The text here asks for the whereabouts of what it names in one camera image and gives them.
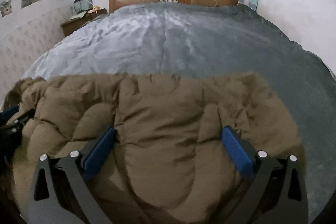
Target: gray bedsheet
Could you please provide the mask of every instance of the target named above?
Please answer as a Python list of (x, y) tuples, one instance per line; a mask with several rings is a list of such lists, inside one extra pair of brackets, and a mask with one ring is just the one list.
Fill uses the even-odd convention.
[(255, 71), (293, 115), (307, 155), (310, 221), (336, 187), (336, 84), (323, 62), (244, 5), (123, 7), (43, 54), (24, 77)]

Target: brown puffer jacket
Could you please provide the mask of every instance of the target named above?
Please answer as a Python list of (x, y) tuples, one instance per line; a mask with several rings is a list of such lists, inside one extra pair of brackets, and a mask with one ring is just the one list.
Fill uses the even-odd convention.
[(11, 189), (23, 216), (39, 156), (81, 150), (107, 126), (119, 143), (89, 188), (115, 224), (215, 223), (246, 191), (221, 143), (230, 125), (256, 150), (298, 156), (293, 118), (254, 73), (196, 80), (176, 76), (62, 76), (16, 84), (5, 107), (36, 109), (12, 161)]

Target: silver bolt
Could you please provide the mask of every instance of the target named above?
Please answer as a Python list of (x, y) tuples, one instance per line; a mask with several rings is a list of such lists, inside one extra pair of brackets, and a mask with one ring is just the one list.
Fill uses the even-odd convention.
[(76, 157), (78, 157), (78, 155), (79, 155), (79, 152), (77, 150), (74, 150), (70, 153), (71, 158), (76, 158)]
[(40, 156), (40, 161), (45, 161), (48, 158), (46, 154)]
[(289, 156), (289, 159), (290, 159), (291, 161), (297, 161), (297, 157), (294, 156), (294, 155)]
[(258, 152), (258, 155), (259, 155), (260, 158), (266, 158), (267, 157), (267, 153), (265, 151), (262, 151), (262, 150)]

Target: wallpaper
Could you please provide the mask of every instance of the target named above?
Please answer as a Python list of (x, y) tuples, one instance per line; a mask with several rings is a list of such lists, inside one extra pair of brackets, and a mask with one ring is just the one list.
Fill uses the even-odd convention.
[(60, 24), (71, 15), (70, 5), (57, 8), (0, 38), (0, 105), (32, 63), (64, 39)]

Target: nightstand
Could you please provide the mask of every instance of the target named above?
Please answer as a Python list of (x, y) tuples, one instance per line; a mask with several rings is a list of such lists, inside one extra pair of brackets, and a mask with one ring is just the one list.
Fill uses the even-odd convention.
[[(105, 15), (107, 14), (106, 9), (100, 9), (97, 10), (98, 15)], [(96, 12), (93, 12), (91, 14), (86, 13), (85, 16), (82, 18), (75, 18), (73, 20), (64, 22), (61, 24), (61, 28), (63, 30), (64, 36), (67, 37), (73, 32), (77, 31), (81, 26), (83, 26), (86, 22), (89, 22), (90, 20), (97, 17)]]

